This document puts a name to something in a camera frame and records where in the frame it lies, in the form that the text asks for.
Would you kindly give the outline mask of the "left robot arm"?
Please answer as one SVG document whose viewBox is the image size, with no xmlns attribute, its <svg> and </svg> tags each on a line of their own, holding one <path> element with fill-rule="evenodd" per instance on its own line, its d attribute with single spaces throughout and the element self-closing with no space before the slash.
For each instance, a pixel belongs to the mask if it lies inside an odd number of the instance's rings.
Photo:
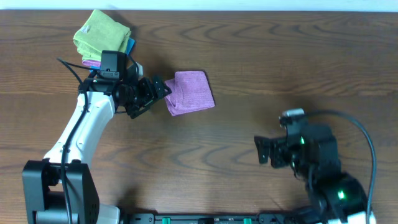
<svg viewBox="0 0 398 224">
<path fill-rule="evenodd" d="M 159 78 L 86 78 L 57 143 L 22 171 L 29 223 L 121 223 L 121 210 L 100 203 L 90 165 L 101 135 L 118 106 L 132 119 L 171 94 Z"/>
</svg>

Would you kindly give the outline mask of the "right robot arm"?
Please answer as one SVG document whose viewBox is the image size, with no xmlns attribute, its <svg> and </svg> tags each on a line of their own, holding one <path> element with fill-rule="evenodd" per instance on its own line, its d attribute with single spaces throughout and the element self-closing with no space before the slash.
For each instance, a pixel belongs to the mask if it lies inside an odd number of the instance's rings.
<svg viewBox="0 0 398 224">
<path fill-rule="evenodd" d="M 319 221 L 348 223 L 356 214 L 367 214 L 368 198 L 363 186 L 343 172 L 338 143 L 325 124 L 298 125 L 285 137 L 254 136 L 260 164 L 290 167 L 305 182 L 315 216 Z"/>
</svg>

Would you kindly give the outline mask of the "purple microfibre cloth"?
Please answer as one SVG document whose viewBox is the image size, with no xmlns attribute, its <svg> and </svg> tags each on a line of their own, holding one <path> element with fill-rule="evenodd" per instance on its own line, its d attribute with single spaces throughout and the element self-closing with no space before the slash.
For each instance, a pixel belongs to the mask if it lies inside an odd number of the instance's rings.
<svg viewBox="0 0 398 224">
<path fill-rule="evenodd" d="M 215 101 L 203 71 L 176 72 L 175 77 L 166 80 L 171 94 L 165 97 L 167 108 L 172 116 L 207 110 L 215 106 Z"/>
</svg>

